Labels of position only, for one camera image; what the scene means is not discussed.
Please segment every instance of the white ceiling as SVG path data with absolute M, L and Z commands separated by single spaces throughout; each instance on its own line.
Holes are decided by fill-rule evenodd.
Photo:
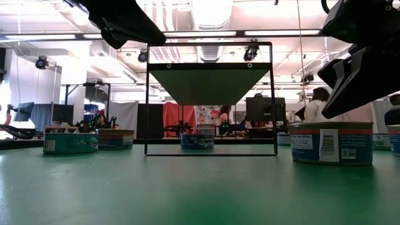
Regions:
M 152 7 L 152 18 L 157 22 L 157 0 L 140 0 L 138 3 L 145 9 Z M 277 6 L 274 6 L 274 0 L 255 1 L 255 0 L 234 0 L 231 22 L 229 29 L 232 30 L 252 30 L 252 29 L 321 29 L 326 19 L 326 14 L 321 7 L 320 0 L 280 0 Z M 336 1 L 328 1 L 332 6 Z M 172 3 L 172 23 L 176 31 L 188 31 L 193 29 L 191 22 L 189 0 L 164 0 L 165 5 Z M 164 7 L 162 9 L 163 25 L 171 18 L 166 18 Z M 82 16 L 79 12 L 68 7 L 61 0 L 0 0 L 0 34 L 29 34 L 29 33 L 98 33 L 98 29 L 87 23 L 80 26 Z M 167 30 L 166 26 L 158 24 L 160 29 Z M 235 39 L 234 41 L 249 41 L 249 39 Z M 301 79 L 301 73 L 298 73 L 303 65 L 312 63 L 310 71 L 316 72 L 318 66 L 323 63 L 325 58 L 316 60 L 322 54 L 330 56 L 333 59 L 335 54 L 344 51 L 350 45 L 331 37 L 303 37 L 300 41 L 298 37 L 282 38 L 259 38 L 258 41 L 270 41 L 273 44 L 274 74 L 277 78 L 278 89 L 301 89 L 298 84 L 289 86 L 279 86 L 279 81 L 297 82 Z M 79 45 L 74 42 L 30 42 L 32 48 L 39 49 L 59 49 L 69 50 L 73 55 L 79 55 Z M 146 64 L 138 62 L 138 54 L 146 45 L 129 41 L 123 48 L 117 51 L 116 59 L 122 63 L 114 61 L 115 59 L 104 57 L 91 57 L 91 65 L 88 73 L 89 77 L 102 78 L 113 83 L 130 83 L 131 80 L 122 75 L 122 69 L 128 69 L 136 73 L 139 78 L 144 80 L 143 72 L 146 71 Z M 245 46 L 225 47 L 221 57 L 222 62 L 243 62 L 243 53 Z M 178 47 L 181 55 L 180 63 L 198 61 L 195 47 Z M 269 52 L 267 49 L 261 49 L 261 53 L 256 61 L 268 61 Z M 142 88 L 132 91 L 143 91 Z

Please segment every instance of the black cable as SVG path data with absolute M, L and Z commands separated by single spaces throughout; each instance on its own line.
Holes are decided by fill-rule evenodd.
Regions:
M 322 8 L 324 9 L 326 14 L 329 14 L 330 9 L 328 8 L 328 4 L 326 4 L 326 0 L 321 0 Z
M 0 129 L 6 131 L 7 133 L 18 139 L 30 140 L 33 138 L 33 135 L 29 131 L 25 131 L 23 129 L 19 129 L 10 125 L 0 124 Z

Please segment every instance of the computer monitor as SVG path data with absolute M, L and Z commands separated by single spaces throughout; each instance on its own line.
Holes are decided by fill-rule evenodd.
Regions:
M 252 122 L 273 121 L 273 100 L 270 97 L 247 97 L 246 120 Z M 286 124 L 286 104 L 284 97 L 275 98 L 276 121 Z
M 14 109 L 14 121 L 18 122 L 27 122 L 32 114 L 34 103 L 27 102 L 27 103 L 20 103 L 18 104 L 18 108 Z

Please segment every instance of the ceiling duct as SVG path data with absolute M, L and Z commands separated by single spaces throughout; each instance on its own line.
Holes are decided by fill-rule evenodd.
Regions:
M 195 31 L 220 31 L 229 29 L 233 0 L 191 0 L 192 25 Z M 197 47 L 200 59 L 216 63 L 223 53 L 222 46 Z

